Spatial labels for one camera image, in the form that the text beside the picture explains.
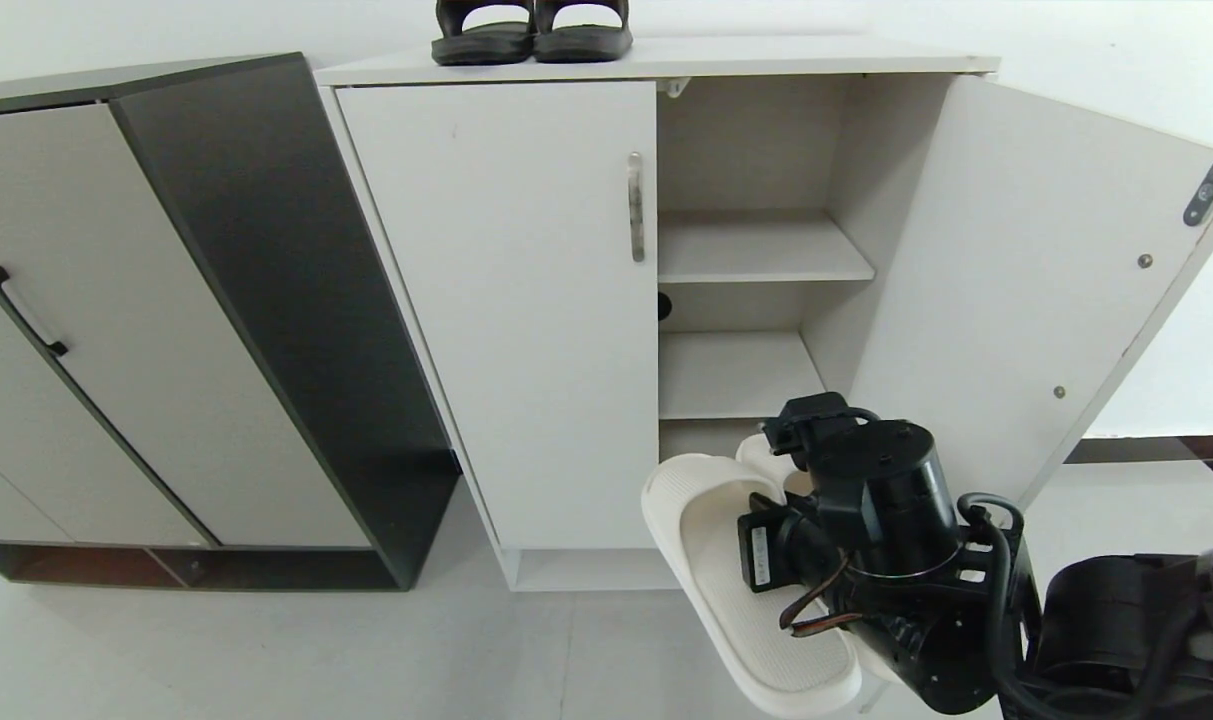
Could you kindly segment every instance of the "wooden cabinet panel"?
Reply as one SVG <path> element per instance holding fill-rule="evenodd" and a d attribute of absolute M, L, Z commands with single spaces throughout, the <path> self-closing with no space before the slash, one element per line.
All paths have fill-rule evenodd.
<path fill-rule="evenodd" d="M 0 473 L 76 542 L 205 544 L 1 307 Z"/>
<path fill-rule="evenodd" d="M 505 547 L 653 547 L 653 82 L 341 91 Z M 640 255 L 630 155 L 640 155 Z"/>

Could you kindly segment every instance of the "gray floor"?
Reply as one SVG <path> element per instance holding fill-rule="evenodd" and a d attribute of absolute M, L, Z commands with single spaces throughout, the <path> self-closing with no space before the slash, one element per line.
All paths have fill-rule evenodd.
<path fill-rule="evenodd" d="M 1030 512 L 1042 583 L 1213 544 L 1200 462 L 1070 465 Z M 930 716 L 902 688 L 835 720 Z M 975 714 L 995 720 L 995 703 Z M 406 594 L 107 592 L 0 579 L 0 720 L 761 720 L 679 593 L 507 592 L 456 496 Z"/>

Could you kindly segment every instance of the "sandal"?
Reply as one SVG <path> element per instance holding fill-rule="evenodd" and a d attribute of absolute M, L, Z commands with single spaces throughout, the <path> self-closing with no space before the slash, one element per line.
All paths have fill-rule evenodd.
<path fill-rule="evenodd" d="M 442 38 L 433 41 L 438 65 L 507 65 L 522 63 L 533 51 L 534 0 L 437 0 L 437 24 Z M 465 29 L 473 10 L 492 5 L 526 8 L 526 22 L 486 23 Z"/>
<path fill-rule="evenodd" d="M 552 19 L 570 5 L 602 5 L 615 10 L 620 27 L 571 25 L 552 29 Z M 539 34 L 534 59 L 541 63 L 606 63 L 619 61 L 633 46 L 628 29 L 628 0 L 539 0 L 534 10 Z"/>
<path fill-rule="evenodd" d="M 820 718 L 848 705 L 861 687 L 853 635 L 792 638 L 779 632 L 779 618 L 799 588 L 748 589 L 735 525 L 753 492 L 784 502 L 778 480 L 740 462 L 678 455 L 647 479 L 642 515 L 740 692 L 767 715 Z"/>

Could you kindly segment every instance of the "cabinet shelf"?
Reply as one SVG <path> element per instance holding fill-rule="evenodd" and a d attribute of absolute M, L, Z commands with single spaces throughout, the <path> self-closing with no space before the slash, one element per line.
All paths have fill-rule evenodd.
<path fill-rule="evenodd" d="M 820 210 L 660 215 L 661 284 L 871 281 L 875 269 Z"/>
<path fill-rule="evenodd" d="M 660 459 L 687 452 L 734 457 L 739 444 L 752 434 L 761 419 L 666 419 L 660 423 Z"/>
<path fill-rule="evenodd" d="M 767 418 L 824 392 L 796 332 L 664 333 L 660 419 Z"/>

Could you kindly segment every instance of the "label sticker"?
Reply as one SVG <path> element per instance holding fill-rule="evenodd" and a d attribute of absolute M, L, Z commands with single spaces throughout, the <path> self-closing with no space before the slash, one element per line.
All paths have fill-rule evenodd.
<path fill-rule="evenodd" d="M 765 545 L 765 528 L 753 528 L 753 583 L 770 584 L 770 548 Z"/>

